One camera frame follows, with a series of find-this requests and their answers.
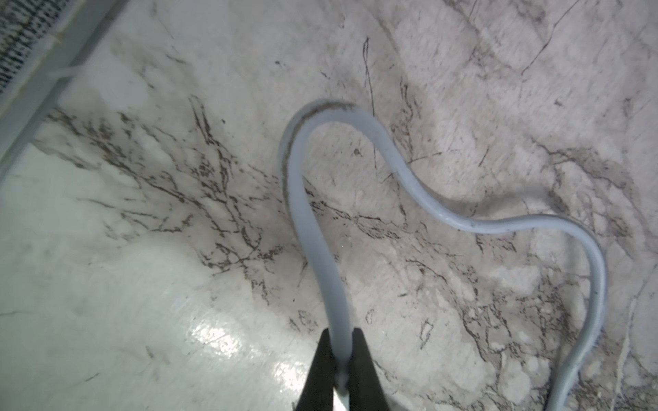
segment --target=cable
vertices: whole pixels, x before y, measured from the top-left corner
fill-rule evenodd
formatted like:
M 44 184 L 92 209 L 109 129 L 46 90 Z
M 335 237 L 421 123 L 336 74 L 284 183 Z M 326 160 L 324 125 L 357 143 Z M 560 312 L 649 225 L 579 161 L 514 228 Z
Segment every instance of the cable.
M 564 406 L 580 366 L 591 351 L 603 327 L 607 300 L 605 257 L 593 235 L 580 224 L 566 218 L 533 214 L 500 220 L 476 220 L 462 217 L 441 205 L 423 189 L 404 161 L 395 143 L 379 121 L 352 103 L 316 100 L 305 105 L 288 123 L 278 153 L 278 165 L 284 200 L 295 226 L 301 247 L 320 286 L 326 311 L 332 352 L 338 364 L 336 383 L 345 389 L 347 365 L 352 353 L 352 327 L 347 299 L 338 275 L 334 255 L 324 240 L 301 175 L 304 144 L 311 132 L 321 124 L 342 122 L 353 126 L 382 154 L 393 174 L 409 195 L 430 215 L 458 230 L 478 234 L 500 234 L 531 228 L 557 228 L 580 241 L 590 263 L 590 301 L 584 325 L 571 352 L 560 365 L 545 411 L 558 411 Z

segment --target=cable bend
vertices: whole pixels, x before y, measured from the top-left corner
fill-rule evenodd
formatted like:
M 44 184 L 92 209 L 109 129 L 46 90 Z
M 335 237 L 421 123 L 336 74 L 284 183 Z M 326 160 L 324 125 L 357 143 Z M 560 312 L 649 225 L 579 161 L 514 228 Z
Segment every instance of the cable bend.
M 334 255 L 324 240 L 301 175 L 304 144 L 311 132 L 327 122 L 342 122 L 363 133 L 379 150 L 393 174 L 409 195 L 429 214 L 458 230 L 479 234 L 500 234 L 531 228 L 557 228 L 577 238 L 590 264 L 590 301 L 584 325 L 569 355 L 560 365 L 552 383 L 546 411 L 559 411 L 576 381 L 586 355 L 591 351 L 603 327 L 607 300 L 605 257 L 593 235 L 580 224 L 566 218 L 533 214 L 500 220 L 477 220 L 460 216 L 441 205 L 421 186 L 404 161 L 387 130 L 379 121 L 352 103 L 316 100 L 305 105 L 288 123 L 278 152 L 278 165 L 284 200 L 301 247 L 320 286 L 326 311 L 334 358 L 338 363 L 336 384 L 345 389 L 347 365 L 352 353 L 352 327 L 347 299 L 334 262 Z

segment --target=white marble surface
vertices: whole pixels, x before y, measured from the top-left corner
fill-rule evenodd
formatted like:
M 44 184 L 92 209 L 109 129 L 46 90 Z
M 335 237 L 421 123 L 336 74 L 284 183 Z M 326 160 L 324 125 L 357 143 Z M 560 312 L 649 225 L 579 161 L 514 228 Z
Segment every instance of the white marble surface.
M 651 0 L 129 3 L 0 191 L 2 408 L 290 409 L 326 320 L 276 148 L 319 97 L 455 211 L 594 230 L 609 315 L 567 406 L 658 408 L 657 53 Z M 392 402 L 541 410 L 574 241 L 431 220 L 345 126 L 305 166 Z

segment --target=metal grate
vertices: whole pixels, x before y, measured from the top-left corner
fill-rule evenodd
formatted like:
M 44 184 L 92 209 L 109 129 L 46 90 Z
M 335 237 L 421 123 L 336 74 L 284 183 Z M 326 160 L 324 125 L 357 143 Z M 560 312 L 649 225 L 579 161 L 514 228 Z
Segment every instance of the metal grate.
M 0 0 L 0 94 L 70 0 Z

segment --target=white cable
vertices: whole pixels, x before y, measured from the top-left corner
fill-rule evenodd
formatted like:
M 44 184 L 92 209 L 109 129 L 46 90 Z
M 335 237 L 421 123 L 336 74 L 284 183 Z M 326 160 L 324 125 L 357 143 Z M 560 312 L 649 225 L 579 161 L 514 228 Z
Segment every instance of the white cable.
M 567 358 L 560 365 L 545 411 L 559 411 L 569 395 L 586 355 L 603 327 L 607 300 L 605 258 L 593 235 L 566 218 L 533 214 L 500 220 L 462 217 L 441 205 L 421 186 L 404 161 L 395 143 L 379 121 L 351 103 L 317 100 L 304 106 L 290 120 L 279 146 L 278 163 L 288 212 L 309 264 L 315 272 L 326 311 L 332 352 L 338 363 L 336 382 L 345 390 L 347 365 L 352 353 L 352 327 L 347 299 L 334 262 L 311 210 L 301 175 L 304 144 L 311 132 L 327 122 L 349 124 L 363 133 L 382 154 L 393 174 L 410 196 L 429 214 L 458 230 L 479 234 L 500 234 L 531 228 L 557 228 L 580 241 L 590 263 L 590 301 L 585 322 Z

